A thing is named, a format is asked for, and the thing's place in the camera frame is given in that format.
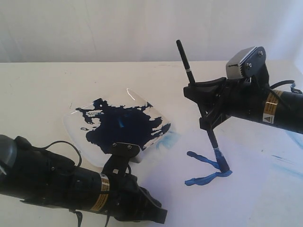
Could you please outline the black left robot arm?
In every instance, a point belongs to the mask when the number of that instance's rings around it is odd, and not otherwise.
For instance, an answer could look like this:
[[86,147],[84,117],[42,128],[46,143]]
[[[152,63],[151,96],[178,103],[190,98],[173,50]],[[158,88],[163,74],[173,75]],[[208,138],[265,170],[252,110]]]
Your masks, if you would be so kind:
[[87,211],[122,222],[164,224],[167,211],[131,172],[129,161],[140,150],[135,144],[113,143],[98,173],[23,137],[1,135],[0,193],[26,204],[68,209],[78,220]]

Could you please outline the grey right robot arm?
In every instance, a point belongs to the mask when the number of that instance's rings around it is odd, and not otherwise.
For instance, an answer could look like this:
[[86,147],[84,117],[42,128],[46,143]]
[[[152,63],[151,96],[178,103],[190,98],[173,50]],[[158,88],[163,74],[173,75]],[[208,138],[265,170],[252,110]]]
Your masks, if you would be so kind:
[[197,82],[183,89],[184,96],[198,105],[203,130],[214,129],[230,117],[303,132],[303,96],[274,90],[257,80],[220,78]]

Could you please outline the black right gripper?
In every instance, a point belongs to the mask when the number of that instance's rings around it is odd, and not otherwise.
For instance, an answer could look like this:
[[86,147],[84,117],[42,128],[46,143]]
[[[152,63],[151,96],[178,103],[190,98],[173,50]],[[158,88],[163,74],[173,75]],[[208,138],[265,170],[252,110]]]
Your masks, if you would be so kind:
[[213,130],[231,116],[257,123],[272,123],[269,78],[227,80],[221,77],[188,84],[183,88],[183,94],[196,104],[214,103],[208,110],[205,105],[198,105],[202,130]]

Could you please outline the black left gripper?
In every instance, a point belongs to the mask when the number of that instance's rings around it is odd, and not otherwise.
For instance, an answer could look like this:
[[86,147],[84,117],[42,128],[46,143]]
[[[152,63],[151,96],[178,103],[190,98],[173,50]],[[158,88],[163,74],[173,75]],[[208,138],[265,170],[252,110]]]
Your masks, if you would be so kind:
[[94,177],[94,212],[116,219],[139,219],[164,224],[168,211],[153,198],[148,190],[140,187],[137,177],[124,174],[97,174]]

